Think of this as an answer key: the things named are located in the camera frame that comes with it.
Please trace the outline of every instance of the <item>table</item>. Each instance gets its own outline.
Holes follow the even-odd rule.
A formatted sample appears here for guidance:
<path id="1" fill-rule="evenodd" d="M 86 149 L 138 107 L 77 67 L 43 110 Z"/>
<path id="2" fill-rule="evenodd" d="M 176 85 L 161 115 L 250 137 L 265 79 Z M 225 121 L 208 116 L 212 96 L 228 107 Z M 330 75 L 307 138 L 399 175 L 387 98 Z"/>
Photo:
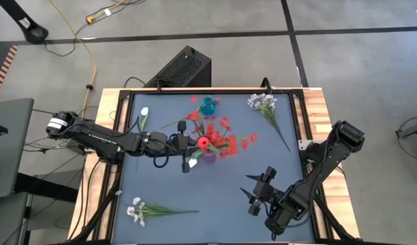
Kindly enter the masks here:
<path id="1" fill-rule="evenodd" d="M 123 130 L 124 122 L 125 122 L 125 116 L 127 111 L 127 100 L 124 99 L 121 102 L 119 102 L 119 95 L 121 91 L 155 91 L 156 88 L 135 88 L 135 89 L 119 89 L 119 88 L 108 88 L 104 89 L 102 98 L 99 104 L 99 110 L 97 114 L 97 120 L 96 123 L 99 125 L 103 125 L 105 127 L 113 128 L 114 121 L 113 121 L 113 115 L 114 111 L 117 110 L 117 106 L 122 107 L 122 113 L 118 115 L 119 121 L 116 123 L 116 127 L 119 128 L 120 131 Z M 200 91 L 209 91 L 214 90 L 216 88 L 198 88 Z M 231 90 L 234 92 L 235 90 L 261 90 L 262 92 L 265 91 L 265 88 L 220 88 L 222 90 Z M 299 91 L 300 89 L 297 88 L 283 88 L 283 90 L 296 90 Z M 164 88 L 164 90 L 195 90 L 195 88 Z M 306 125 L 307 120 L 309 121 L 311 135 L 313 136 L 313 139 L 315 140 L 325 140 L 326 136 L 328 135 L 330 129 L 331 129 L 331 123 L 328 117 L 328 111 L 326 109 L 326 104 L 323 96 L 322 89 L 320 88 L 304 88 L 301 89 L 301 94 L 303 94 L 304 102 L 305 104 L 297 103 L 297 101 L 300 101 L 299 98 L 295 98 L 295 106 L 296 106 L 296 113 L 298 114 L 298 122 L 300 127 L 300 134 L 303 139 L 307 138 L 306 134 Z M 307 117 L 303 118 L 302 115 L 302 109 L 307 109 Z M 90 154 L 87 157 L 86 161 L 86 168 L 85 168 L 85 181 L 84 181 L 84 194 L 86 195 L 86 189 L 87 189 L 87 180 L 89 178 L 89 175 L 92 172 L 93 166 L 97 162 L 97 157 L 95 154 Z M 112 183 L 112 179 L 114 178 L 114 168 L 110 169 L 110 181 L 109 187 Z M 89 217 L 96 211 L 99 196 L 102 190 L 102 184 L 104 179 L 104 174 L 106 173 L 106 166 L 104 164 L 99 164 L 97 168 L 95 168 L 95 171 L 93 172 L 92 178 L 91 178 L 91 184 L 89 189 L 89 204 L 87 207 L 87 220 L 89 220 Z M 332 210 L 333 214 L 337 217 L 337 219 L 340 221 L 340 223 L 347 229 L 348 232 L 350 232 L 353 236 L 358 237 L 358 230 L 356 227 L 356 221 L 354 218 L 354 213 L 352 211 L 352 206 L 350 202 L 350 197 L 348 193 L 348 189 L 346 187 L 346 182 L 343 178 L 343 175 L 339 173 L 338 171 L 334 171 L 331 176 L 324 182 L 324 191 L 325 191 L 325 197 L 327 201 L 327 205 Z M 71 224 L 70 233 L 74 230 L 78 216 L 80 214 L 80 206 L 81 206 L 81 191 L 78 192 L 78 201 L 76 202 L 76 207 L 74 211 L 74 216 Z M 84 216 L 84 208 L 81 211 L 82 216 Z M 110 236 L 110 229 L 108 230 L 108 217 L 109 217 L 110 208 L 108 208 L 104 215 L 102 222 L 99 226 L 99 228 L 94 231 L 95 238 L 104 239 L 106 237 Z M 320 214 L 319 210 L 316 210 L 316 216 L 318 220 L 318 228 L 320 237 L 325 238 L 325 226 L 324 222 L 322 220 L 322 215 Z M 75 234 L 79 233 L 80 231 L 80 225 L 75 230 Z"/>

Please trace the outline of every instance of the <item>wooden table edge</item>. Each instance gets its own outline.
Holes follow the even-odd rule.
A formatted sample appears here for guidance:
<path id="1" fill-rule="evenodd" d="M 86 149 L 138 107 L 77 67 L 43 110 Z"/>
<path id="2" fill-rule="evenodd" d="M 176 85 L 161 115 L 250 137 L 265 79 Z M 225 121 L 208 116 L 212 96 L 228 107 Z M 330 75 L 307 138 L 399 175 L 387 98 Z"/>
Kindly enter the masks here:
<path id="1" fill-rule="evenodd" d="M 305 104 L 307 108 L 307 114 L 309 117 L 309 124 L 311 127 L 312 136 L 315 140 L 325 140 L 328 133 L 331 130 L 331 121 L 328 115 L 328 110 L 326 107 L 326 102 L 324 98 L 324 94 L 321 88 L 293 88 L 293 87 L 283 87 L 283 88 L 276 88 L 281 90 L 298 90 L 302 89 L 305 97 Z M 108 127 L 113 128 L 113 117 L 115 115 L 118 100 L 119 100 L 119 93 L 121 91 L 156 91 L 156 88 L 105 88 L 102 92 L 101 101 L 99 103 L 98 112 L 96 123 Z M 163 88 L 163 91 L 213 91 L 213 90 L 227 90 L 227 91 L 266 91 L 266 88 L 252 88 L 252 87 L 225 87 L 225 88 Z M 296 111 L 298 114 L 298 121 L 300 124 L 301 132 L 305 132 L 305 125 L 302 119 L 301 110 L 298 107 L 298 103 Z M 123 129 L 123 121 L 125 119 L 125 113 L 121 113 L 121 118 L 119 121 L 120 131 Z M 92 172 L 93 166 L 97 162 L 96 154 L 89 154 L 86 158 L 86 165 L 84 169 L 84 197 L 86 196 L 87 190 L 87 180 L 89 175 Z M 104 170 L 105 164 L 100 163 L 95 172 L 93 173 L 91 186 L 89 191 L 89 207 L 87 208 L 87 220 L 93 215 L 96 211 L 98 203 L 99 203 L 99 193 L 101 190 L 102 180 L 104 178 Z M 354 237 L 359 237 L 358 234 L 358 227 L 356 224 L 354 211 L 352 209 L 352 204 L 350 200 L 350 195 L 348 193 L 348 188 L 346 185 L 346 181 L 343 175 L 335 170 L 324 182 L 324 192 L 327 200 L 327 206 L 335 215 L 337 220 L 345 227 L 348 233 L 353 235 Z M 71 233 L 76 226 L 78 217 L 80 215 L 80 206 L 81 206 L 81 191 L 78 192 L 77 202 L 75 205 L 71 226 L 69 229 L 68 238 L 70 238 Z M 322 238 L 325 238 L 325 227 L 322 219 L 322 213 L 319 211 L 319 208 L 316 208 L 316 216 L 318 218 L 318 227 L 320 230 L 320 234 Z M 82 218 L 80 223 L 83 221 L 84 218 L 84 207 L 82 212 Z M 108 222 L 108 214 L 109 210 L 107 209 L 104 212 L 103 220 L 101 222 L 100 230 L 99 230 L 99 239 L 104 239 L 106 236 L 106 228 Z M 82 224 L 79 224 L 76 231 L 74 232 L 74 236 L 76 236 L 81 229 Z"/>

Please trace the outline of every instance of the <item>floor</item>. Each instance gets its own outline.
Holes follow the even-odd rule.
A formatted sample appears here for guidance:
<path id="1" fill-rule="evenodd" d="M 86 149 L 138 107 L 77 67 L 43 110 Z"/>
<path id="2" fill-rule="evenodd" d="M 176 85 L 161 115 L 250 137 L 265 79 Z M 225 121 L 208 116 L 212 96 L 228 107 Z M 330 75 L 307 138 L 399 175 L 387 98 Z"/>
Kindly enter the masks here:
<path id="1" fill-rule="evenodd" d="M 58 43 L 50 49 L 72 48 L 72 34 L 49 2 L 18 3 L 50 31 L 48 39 Z M 111 4 L 55 3 L 75 30 L 86 15 Z M 146 0 L 79 36 L 87 38 L 98 66 L 89 105 L 98 105 L 103 88 L 121 87 L 130 76 L 148 81 L 185 45 L 212 58 L 213 86 L 257 86 L 266 76 L 275 86 L 322 87 L 332 121 L 348 120 L 366 134 L 363 149 L 343 163 L 361 237 L 417 244 L 417 160 L 402 152 L 395 137 L 405 120 L 417 116 L 417 0 Z M 80 44 L 64 58 L 27 45 L 0 8 L 1 44 L 19 49 L 0 101 L 32 97 L 37 109 L 81 110 L 92 64 Z M 95 108 L 87 112 L 95 115 Z M 34 114 L 27 141 L 45 136 L 48 119 Z M 417 135 L 402 144 L 417 156 Z M 73 155 L 25 154 L 20 171 L 47 174 Z M 53 180 L 67 182 L 81 165 L 78 157 Z M 67 226 L 70 219 L 57 219 L 73 208 L 58 203 L 41 215 L 31 244 L 64 240 L 67 230 L 41 228 L 56 221 Z"/>

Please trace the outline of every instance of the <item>black speaker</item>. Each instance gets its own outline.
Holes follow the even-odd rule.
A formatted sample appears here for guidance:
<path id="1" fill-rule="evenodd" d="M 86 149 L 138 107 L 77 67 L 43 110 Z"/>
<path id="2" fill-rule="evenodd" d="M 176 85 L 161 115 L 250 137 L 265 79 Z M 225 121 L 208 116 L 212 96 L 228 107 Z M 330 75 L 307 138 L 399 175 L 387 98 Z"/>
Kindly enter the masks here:
<path id="1" fill-rule="evenodd" d="M 145 87 L 211 87 L 211 59 L 186 46 Z"/>

